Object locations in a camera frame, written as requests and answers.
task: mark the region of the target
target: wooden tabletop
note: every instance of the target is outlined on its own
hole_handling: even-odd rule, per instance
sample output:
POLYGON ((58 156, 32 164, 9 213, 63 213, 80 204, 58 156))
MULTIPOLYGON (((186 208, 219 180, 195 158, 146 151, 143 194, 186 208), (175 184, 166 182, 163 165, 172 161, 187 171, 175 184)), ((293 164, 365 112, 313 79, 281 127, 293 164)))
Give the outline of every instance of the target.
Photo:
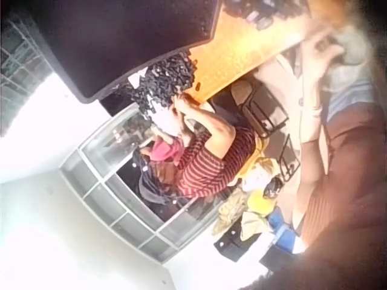
POLYGON ((346 21, 343 1, 310 0, 312 18, 303 15, 286 21, 275 19, 262 31, 221 11, 213 40, 190 50, 190 58, 197 60, 197 70, 195 83, 186 92, 204 103, 269 58, 299 43, 317 20, 342 25, 346 21))

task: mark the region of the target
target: glass window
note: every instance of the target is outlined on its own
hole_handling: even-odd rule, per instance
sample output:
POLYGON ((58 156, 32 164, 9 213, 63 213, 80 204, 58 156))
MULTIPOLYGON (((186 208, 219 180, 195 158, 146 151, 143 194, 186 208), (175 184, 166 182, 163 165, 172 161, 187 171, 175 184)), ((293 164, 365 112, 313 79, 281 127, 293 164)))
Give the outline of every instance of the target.
POLYGON ((77 151, 66 160, 61 171, 80 196, 84 196, 97 183, 97 178, 77 151))
POLYGON ((101 184, 93 189, 84 200, 108 225, 111 225, 126 211, 101 184))
POLYGON ((220 198, 215 198, 210 203, 206 203, 204 198, 197 199, 169 225, 162 229, 161 235, 174 245, 182 246, 192 236, 197 234, 201 228, 212 222, 213 217, 218 212, 220 203, 220 198))
POLYGON ((177 252, 158 237, 154 237, 140 249, 159 262, 164 262, 166 259, 172 257, 177 252))
POLYGON ((16 11, 1 19, 0 137, 7 134, 35 89, 52 73, 31 39, 30 21, 25 20, 16 11))
POLYGON ((164 224, 164 222, 154 214, 117 175, 113 175, 106 182, 106 185, 150 228, 157 230, 164 224))
POLYGON ((113 225, 112 228, 116 233, 135 247, 138 247, 153 235, 129 213, 113 225))
POLYGON ((173 201, 167 202, 166 204, 155 204, 147 199, 143 198, 138 189, 138 179, 140 178, 140 169, 133 167, 131 160, 129 160, 124 166, 118 171, 117 175, 121 180, 134 192, 136 197, 144 203, 151 212, 156 214, 163 222, 168 221, 174 216, 189 200, 180 198, 178 203, 173 201))
POLYGON ((136 145, 153 136, 151 122, 144 119, 136 105, 126 108, 82 149, 102 177, 129 156, 136 145))

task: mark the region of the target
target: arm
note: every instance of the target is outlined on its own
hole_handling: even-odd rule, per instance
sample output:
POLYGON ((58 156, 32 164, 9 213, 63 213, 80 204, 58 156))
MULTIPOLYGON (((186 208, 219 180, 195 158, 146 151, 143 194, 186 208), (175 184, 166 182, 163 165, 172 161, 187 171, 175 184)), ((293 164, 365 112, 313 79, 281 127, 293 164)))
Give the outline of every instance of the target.
POLYGON ((330 32, 330 29, 322 29, 301 44, 304 99, 300 123, 301 180, 293 209, 295 228, 299 226, 308 209, 312 193, 325 175, 319 147, 321 133, 319 81, 330 62, 343 53, 342 47, 324 42, 330 32))
POLYGON ((320 97, 316 89, 304 91, 301 108, 301 178, 293 209, 293 226, 297 228, 308 208, 310 196, 325 175, 319 138, 321 133, 320 97))
POLYGON ((169 111, 175 117, 179 125, 179 138, 183 141, 184 148, 187 148, 190 145, 192 138, 194 137, 194 133, 187 127, 187 124, 184 121, 184 115, 181 113, 181 111, 177 110, 174 105, 169 108, 169 111))
POLYGON ((189 106, 184 113, 211 133, 204 147, 217 158, 223 159, 235 139, 235 128, 215 113, 198 107, 189 106))
POLYGON ((172 136, 161 131, 158 127, 154 127, 152 131, 157 137, 163 139, 165 143, 172 145, 172 143, 174 142, 174 138, 172 136))
POLYGON ((300 119, 301 185, 307 187, 315 187, 325 174, 319 147, 321 109, 317 88, 304 88, 300 119))

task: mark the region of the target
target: bracelet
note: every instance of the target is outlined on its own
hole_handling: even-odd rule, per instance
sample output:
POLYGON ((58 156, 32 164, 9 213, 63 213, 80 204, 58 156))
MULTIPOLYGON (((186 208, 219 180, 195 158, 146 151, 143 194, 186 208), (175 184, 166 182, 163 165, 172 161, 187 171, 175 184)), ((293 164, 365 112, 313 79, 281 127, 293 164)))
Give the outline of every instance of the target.
POLYGON ((303 99, 299 99, 298 101, 298 105, 300 107, 300 111, 302 112, 309 112, 311 113, 311 115, 314 115, 314 116, 320 116, 321 112, 322 112, 322 106, 318 106, 318 107, 305 107, 304 106, 304 100, 303 99))

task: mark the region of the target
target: blue cloth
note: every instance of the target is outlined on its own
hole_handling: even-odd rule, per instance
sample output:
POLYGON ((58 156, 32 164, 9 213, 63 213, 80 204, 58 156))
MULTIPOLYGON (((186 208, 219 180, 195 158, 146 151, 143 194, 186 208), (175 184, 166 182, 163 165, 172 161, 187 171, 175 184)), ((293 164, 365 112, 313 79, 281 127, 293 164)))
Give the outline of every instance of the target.
MULTIPOLYGON (((281 209, 276 207, 274 211, 267 216, 267 220, 270 226, 273 228, 275 234, 281 230, 281 227, 285 224, 284 217, 281 209)), ((284 251, 289 253, 293 252, 294 242, 296 240, 296 232, 291 228, 286 228, 281 236, 278 238, 276 245, 284 251)))
POLYGON ((343 91, 332 94, 329 99, 326 121, 329 122, 337 113, 356 103, 375 103, 374 86, 370 80, 357 80, 343 91))

